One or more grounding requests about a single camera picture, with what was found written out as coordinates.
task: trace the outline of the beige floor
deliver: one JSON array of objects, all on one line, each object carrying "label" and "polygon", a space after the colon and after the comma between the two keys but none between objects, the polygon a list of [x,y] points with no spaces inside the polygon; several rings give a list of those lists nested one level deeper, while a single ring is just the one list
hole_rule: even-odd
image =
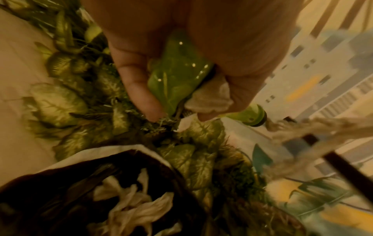
[{"label": "beige floor", "polygon": [[35,41],[52,47],[50,38],[0,10],[0,185],[55,163],[51,145],[35,139],[20,121],[20,99],[30,84],[50,80]]}]

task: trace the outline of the skin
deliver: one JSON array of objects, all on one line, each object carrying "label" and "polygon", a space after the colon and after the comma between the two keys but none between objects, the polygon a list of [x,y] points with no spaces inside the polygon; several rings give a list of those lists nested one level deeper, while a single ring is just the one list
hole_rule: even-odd
[{"label": "skin", "polygon": [[[219,66],[244,110],[286,55],[302,0],[82,0],[103,29],[132,102],[150,121],[166,114],[147,88],[147,60],[175,27]],[[219,113],[198,114],[206,121]]]}]

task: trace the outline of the finger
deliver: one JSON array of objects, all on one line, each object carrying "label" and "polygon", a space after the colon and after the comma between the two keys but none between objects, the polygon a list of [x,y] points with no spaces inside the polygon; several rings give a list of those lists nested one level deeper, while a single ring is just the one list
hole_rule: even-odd
[{"label": "finger", "polygon": [[144,55],[118,50],[110,45],[113,60],[122,78],[128,96],[133,104],[152,122],[166,114],[157,98],[148,89],[146,57]]},{"label": "finger", "polygon": [[230,98],[234,103],[224,112],[212,112],[209,114],[198,113],[198,119],[200,121],[208,121],[222,114],[245,110],[264,83],[264,79],[247,76],[227,77],[226,79],[229,84]]}]

